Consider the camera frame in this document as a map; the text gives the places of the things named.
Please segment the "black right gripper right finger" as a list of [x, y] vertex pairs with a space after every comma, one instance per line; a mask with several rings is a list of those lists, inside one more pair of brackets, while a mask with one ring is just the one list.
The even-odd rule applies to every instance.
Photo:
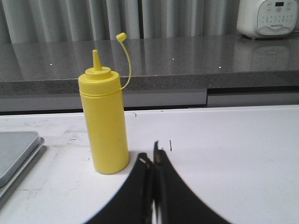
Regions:
[[154, 201], [158, 224], [228, 224], [186, 185], [166, 152], [154, 143]]

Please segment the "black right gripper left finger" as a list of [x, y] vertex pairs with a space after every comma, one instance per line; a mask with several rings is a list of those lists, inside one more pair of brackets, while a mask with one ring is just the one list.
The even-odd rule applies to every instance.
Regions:
[[113, 198], [87, 224], [152, 223], [154, 166], [146, 153], [135, 164]]

